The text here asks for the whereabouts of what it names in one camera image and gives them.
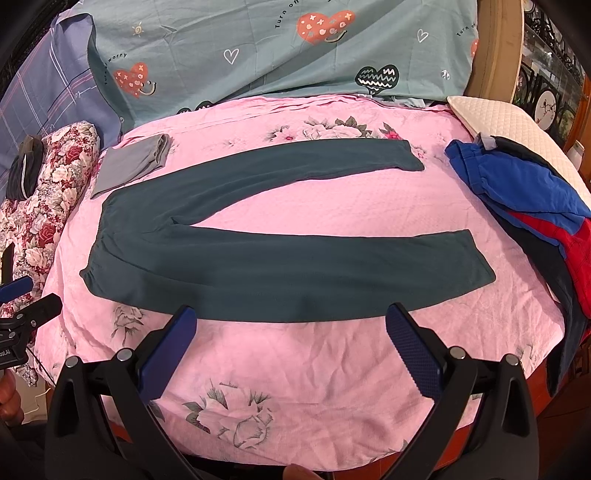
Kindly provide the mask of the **person left hand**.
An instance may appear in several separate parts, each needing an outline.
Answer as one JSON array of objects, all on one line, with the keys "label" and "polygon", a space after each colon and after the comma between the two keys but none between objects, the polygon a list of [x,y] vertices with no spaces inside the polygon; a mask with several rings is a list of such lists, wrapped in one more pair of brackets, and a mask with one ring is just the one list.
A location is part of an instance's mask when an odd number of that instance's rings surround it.
[{"label": "person left hand", "polygon": [[21,397],[10,371],[6,371],[0,380],[0,416],[8,426],[20,425],[24,420]]}]

